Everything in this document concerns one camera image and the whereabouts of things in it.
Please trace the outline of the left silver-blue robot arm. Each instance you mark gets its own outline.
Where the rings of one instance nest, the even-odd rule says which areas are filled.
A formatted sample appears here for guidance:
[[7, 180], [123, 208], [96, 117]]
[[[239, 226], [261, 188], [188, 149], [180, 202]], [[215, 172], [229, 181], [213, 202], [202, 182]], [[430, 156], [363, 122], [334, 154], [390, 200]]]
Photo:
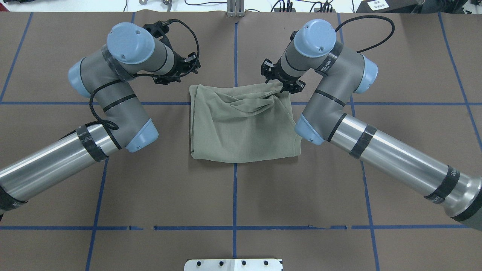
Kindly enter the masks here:
[[182, 21], [116, 24], [98, 51], [69, 69], [69, 82], [89, 99], [95, 121], [2, 169], [1, 214], [21, 207], [118, 150], [136, 152], [157, 140], [158, 130], [129, 82], [146, 76], [155, 84], [167, 85], [198, 72], [198, 39], [194, 40], [196, 51], [182, 57], [167, 38], [172, 23]]

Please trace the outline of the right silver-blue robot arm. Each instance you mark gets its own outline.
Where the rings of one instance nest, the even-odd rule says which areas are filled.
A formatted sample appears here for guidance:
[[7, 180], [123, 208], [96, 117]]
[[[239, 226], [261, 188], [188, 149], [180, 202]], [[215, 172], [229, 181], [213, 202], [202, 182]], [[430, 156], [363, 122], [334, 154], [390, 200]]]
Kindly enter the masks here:
[[276, 63], [263, 61], [261, 75], [296, 94], [306, 85], [300, 77], [314, 70], [322, 79], [296, 122], [296, 134], [316, 145], [326, 141], [337, 146], [442, 206], [454, 221], [481, 230], [481, 177], [461, 173], [344, 112], [351, 96], [367, 91], [378, 76], [377, 65], [362, 50], [337, 40], [342, 26], [365, 18], [369, 15], [348, 19], [335, 29], [322, 19], [308, 21], [291, 34]]

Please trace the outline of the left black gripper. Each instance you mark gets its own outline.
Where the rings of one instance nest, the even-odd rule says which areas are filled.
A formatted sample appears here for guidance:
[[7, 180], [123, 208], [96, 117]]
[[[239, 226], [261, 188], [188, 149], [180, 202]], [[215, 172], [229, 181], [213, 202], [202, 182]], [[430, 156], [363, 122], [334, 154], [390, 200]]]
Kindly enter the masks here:
[[165, 75], [160, 75], [153, 78], [155, 84], [168, 85], [171, 82], [181, 82], [181, 77], [190, 73], [198, 74], [200, 62], [198, 55], [188, 55], [188, 57], [181, 57], [175, 55], [174, 66]]

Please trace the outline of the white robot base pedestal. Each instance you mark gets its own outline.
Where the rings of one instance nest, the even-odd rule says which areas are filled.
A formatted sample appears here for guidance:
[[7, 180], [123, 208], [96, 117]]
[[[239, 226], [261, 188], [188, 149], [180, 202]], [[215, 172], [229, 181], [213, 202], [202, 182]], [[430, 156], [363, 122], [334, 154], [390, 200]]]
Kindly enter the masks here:
[[282, 271], [282, 259], [192, 259], [184, 271]]

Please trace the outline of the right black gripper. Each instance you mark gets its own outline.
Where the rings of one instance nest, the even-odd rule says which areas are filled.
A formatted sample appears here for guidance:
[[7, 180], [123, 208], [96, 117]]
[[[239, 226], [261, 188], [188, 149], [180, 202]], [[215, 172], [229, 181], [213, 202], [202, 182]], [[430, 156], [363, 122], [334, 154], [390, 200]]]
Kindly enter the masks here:
[[272, 63], [269, 59], [265, 59], [261, 65], [261, 75], [266, 78], [267, 84], [270, 80], [277, 79], [282, 83], [280, 93], [297, 94], [303, 91], [306, 83], [300, 81], [300, 77], [288, 75], [283, 69], [281, 63]]

